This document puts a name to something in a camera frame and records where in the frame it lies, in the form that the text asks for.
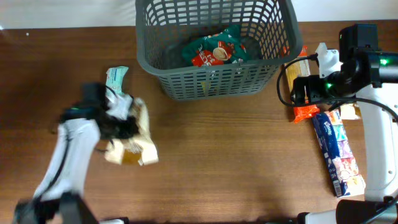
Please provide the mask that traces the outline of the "beige brown snack bag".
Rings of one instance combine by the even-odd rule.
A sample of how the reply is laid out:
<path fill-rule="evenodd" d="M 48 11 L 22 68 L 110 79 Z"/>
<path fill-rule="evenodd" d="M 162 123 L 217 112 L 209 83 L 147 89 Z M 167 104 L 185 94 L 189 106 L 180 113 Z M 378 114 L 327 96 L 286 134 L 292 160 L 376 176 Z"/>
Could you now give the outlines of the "beige brown snack bag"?
<path fill-rule="evenodd" d="M 149 113 L 143 99 L 135 98 L 129 112 L 136 118 L 138 133 L 128 139 L 112 139 L 104 158 L 119 165 L 147 166 L 159 161 L 157 148 L 151 139 Z"/>

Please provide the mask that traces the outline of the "light teal snack packet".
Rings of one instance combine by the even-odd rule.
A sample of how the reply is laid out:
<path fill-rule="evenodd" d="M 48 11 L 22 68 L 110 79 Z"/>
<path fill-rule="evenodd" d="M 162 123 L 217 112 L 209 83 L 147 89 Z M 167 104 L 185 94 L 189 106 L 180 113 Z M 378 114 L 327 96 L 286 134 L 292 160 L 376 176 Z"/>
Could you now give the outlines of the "light teal snack packet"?
<path fill-rule="evenodd" d="M 115 93 L 123 95 L 123 80 L 128 70 L 129 68 L 124 66 L 109 68 L 106 72 L 106 86 Z"/>

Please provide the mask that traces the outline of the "green red coffee packet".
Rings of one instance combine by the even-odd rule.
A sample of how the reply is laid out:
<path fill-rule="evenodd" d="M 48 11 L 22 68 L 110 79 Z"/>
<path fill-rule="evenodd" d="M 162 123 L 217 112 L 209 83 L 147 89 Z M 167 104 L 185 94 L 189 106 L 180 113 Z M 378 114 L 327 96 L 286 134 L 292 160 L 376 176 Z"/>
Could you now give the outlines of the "green red coffee packet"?
<path fill-rule="evenodd" d="M 243 44 L 239 25 L 229 26 L 217 34 L 205 35 L 189 42 L 182 49 L 182 57 L 196 67 L 240 63 L 252 59 Z"/>

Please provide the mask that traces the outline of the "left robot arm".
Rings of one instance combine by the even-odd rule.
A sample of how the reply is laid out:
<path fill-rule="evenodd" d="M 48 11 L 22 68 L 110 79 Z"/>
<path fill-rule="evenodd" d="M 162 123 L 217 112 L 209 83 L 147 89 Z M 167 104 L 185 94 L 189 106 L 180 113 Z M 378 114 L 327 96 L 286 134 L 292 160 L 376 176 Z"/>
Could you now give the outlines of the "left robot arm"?
<path fill-rule="evenodd" d="M 129 114 L 134 98 L 101 83 L 81 87 L 81 99 L 60 115 L 58 138 L 45 176 L 30 200 L 20 201 L 13 223 L 97 223 L 83 200 L 91 155 L 102 140 L 127 139 L 138 132 Z"/>

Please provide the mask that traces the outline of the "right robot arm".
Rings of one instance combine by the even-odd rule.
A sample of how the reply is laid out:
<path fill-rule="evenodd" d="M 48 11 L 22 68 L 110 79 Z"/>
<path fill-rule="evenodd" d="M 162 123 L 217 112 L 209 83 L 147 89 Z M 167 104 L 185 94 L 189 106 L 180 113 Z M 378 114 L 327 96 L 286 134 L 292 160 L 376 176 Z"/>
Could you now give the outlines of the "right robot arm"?
<path fill-rule="evenodd" d="M 341 200 L 334 210 L 301 213 L 300 223 L 397 223 L 397 54 L 378 47 L 375 24 L 355 24 L 340 31 L 337 62 L 320 53 L 320 75 L 298 77 L 291 107 L 356 102 L 366 143 L 364 200 Z"/>

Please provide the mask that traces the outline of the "blue Kleenex tissue pack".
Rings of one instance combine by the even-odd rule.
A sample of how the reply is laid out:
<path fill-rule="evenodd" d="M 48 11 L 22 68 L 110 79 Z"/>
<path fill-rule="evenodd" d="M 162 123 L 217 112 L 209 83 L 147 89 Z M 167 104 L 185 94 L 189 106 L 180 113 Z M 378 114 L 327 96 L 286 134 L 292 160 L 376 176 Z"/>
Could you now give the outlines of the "blue Kleenex tissue pack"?
<path fill-rule="evenodd" d="M 319 113 L 312 123 L 336 197 L 364 194 L 366 183 L 359 173 L 339 111 Z"/>

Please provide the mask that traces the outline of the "yellow orange pasta packet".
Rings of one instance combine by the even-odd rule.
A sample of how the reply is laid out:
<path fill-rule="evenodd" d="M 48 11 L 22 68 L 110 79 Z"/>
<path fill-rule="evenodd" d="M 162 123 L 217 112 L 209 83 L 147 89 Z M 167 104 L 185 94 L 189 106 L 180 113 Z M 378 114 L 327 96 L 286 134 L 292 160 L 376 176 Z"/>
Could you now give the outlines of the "yellow orange pasta packet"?
<path fill-rule="evenodd" d="M 308 60 L 301 60 L 295 62 L 285 70 L 285 77 L 289 86 L 290 96 L 293 103 L 302 105 L 309 103 L 307 96 L 307 89 L 303 77 L 310 75 L 310 66 Z M 316 105 L 295 107 L 294 108 L 294 123 L 297 124 L 303 120 L 314 117 L 320 112 Z"/>

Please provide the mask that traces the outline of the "beige white snack bag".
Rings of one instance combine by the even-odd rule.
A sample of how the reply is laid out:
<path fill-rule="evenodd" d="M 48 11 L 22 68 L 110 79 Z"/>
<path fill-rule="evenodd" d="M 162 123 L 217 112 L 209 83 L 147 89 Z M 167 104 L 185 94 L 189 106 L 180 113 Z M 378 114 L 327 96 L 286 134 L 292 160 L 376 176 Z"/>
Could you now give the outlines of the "beige white snack bag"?
<path fill-rule="evenodd" d="M 340 106 L 340 117 L 343 120 L 359 120 L 361 112 L 357 103 L 346 103 Z"/>

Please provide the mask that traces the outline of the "grey plastic basket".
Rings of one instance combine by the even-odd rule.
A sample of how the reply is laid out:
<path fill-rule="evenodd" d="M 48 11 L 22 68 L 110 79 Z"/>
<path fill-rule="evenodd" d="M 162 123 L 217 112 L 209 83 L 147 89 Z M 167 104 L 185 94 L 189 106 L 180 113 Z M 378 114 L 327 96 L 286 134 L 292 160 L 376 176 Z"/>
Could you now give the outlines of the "grey plastic basket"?
<path fill-rule="evenodd" d="M 139 0 L 137 60 L 169 97 L 253 95 L 303 41 L 290 0 Z"/>

